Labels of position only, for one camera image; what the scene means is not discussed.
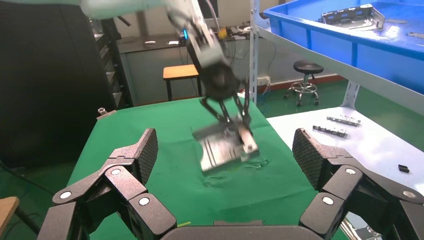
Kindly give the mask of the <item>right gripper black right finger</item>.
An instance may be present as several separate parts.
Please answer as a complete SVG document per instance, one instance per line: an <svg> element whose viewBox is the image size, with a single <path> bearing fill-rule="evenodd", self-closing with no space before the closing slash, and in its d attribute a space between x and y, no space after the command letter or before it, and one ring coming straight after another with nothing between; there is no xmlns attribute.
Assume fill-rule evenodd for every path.
<svg viewBox="0 0 424 240"><path fill-rule="evenodd" d="M294 133L292 153L317 191L300 226L329 240L353 213L385 240L423 239L424 197L418 191L367 169L344 148L322 144L303 128Z"/></svg>

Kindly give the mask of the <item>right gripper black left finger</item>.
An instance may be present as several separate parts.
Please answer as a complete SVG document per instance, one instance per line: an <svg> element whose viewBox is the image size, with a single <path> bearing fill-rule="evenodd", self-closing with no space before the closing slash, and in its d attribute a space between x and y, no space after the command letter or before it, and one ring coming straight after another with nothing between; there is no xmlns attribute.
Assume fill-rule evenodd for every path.
<svg viewBox="0 0 424 240"><path fill-rule="evenodd" d="M113 214L139 240L159 240L175 229L175 216L146 187L158 150L157 132L147 128L136 143L115 149L99 170L58 191L38 239L87 240Z"/></svg>

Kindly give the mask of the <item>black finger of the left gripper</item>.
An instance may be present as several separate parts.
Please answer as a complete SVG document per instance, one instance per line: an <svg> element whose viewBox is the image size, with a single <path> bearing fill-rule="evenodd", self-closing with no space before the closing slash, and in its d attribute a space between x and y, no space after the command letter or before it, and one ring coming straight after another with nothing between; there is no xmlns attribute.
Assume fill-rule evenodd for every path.
<svg viewBox="0 0 424 240"><path fill-rule="evenodd" d="M209 105L208 101L209 99L213 100L214 102L217 102L220 109L221 109L221 113L219 113L217 110L215 110L212 106ZM224 125L226 128L228 128L231 131L236 131L239 127L238 123L231 119L229 112L227 110L226 104L225 104L226 99L222 98L222 99L215 99L212 98L210 96L205 96L202 97L199 102L200 104L210 113L212 114L220 124Z"/></svg>
<svg viewBox="0 0 424 240"><path fill-rule="evenodd" d="M248 79L241 80L240 86L244 87L244 97L243 101L239 96L239 92L236 91L233 95L233 100L238 109L238 119L235 121L235 125L237 127L238 136L241 141L241 146L243 149L243 153L245 155L251 155L253 153L258 152L258 146L253 137L253 133L251 131L251 116L249 112L250 107L250 82Z"/></svg>

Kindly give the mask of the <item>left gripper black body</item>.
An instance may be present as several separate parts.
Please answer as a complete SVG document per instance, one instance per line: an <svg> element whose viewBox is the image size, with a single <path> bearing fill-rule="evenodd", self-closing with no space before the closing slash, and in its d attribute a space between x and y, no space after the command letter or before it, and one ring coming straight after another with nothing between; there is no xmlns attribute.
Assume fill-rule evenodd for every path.
<svg viewBox="0 0 424 240"><path fill-rule="evenodd" d="M226 64L214 64L200 70L200 79L205 87L205 95L214 100L230 98L240 87L232 68Z"/></svg>

